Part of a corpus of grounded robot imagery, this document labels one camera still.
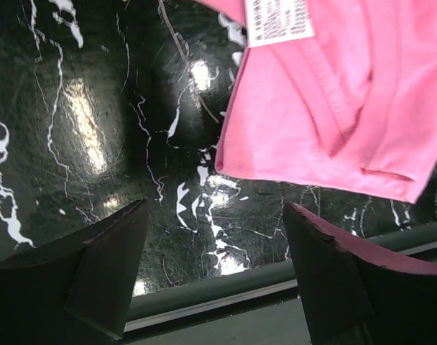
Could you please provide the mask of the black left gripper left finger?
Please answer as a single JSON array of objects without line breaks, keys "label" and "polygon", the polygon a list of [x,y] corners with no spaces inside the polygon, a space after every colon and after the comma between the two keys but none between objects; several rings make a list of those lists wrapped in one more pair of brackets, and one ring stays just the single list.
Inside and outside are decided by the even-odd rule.
[{"label": "black left gripper left finger", "polygon": [[0,344],[115,344],[124,335],[148,202],[0,261]]}]

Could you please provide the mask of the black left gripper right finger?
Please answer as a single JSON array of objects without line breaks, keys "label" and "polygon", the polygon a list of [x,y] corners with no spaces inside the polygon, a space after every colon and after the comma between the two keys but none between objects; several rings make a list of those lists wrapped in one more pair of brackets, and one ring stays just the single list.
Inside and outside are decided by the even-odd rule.
[{"label": "black left gripper right finger", "polygon": [[313,344],[437,344],[437,263],[289,203],[283,220]]}]

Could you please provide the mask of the light pink t-shirt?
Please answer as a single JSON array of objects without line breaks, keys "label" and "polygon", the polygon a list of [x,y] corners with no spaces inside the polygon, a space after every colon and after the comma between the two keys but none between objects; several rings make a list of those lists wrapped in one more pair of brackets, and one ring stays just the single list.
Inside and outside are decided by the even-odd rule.
[{"label": "light pink t-shirt", "polygon": [[207,1],[247,31],[218,173],[414,203],[437,163],[437,1]]}]

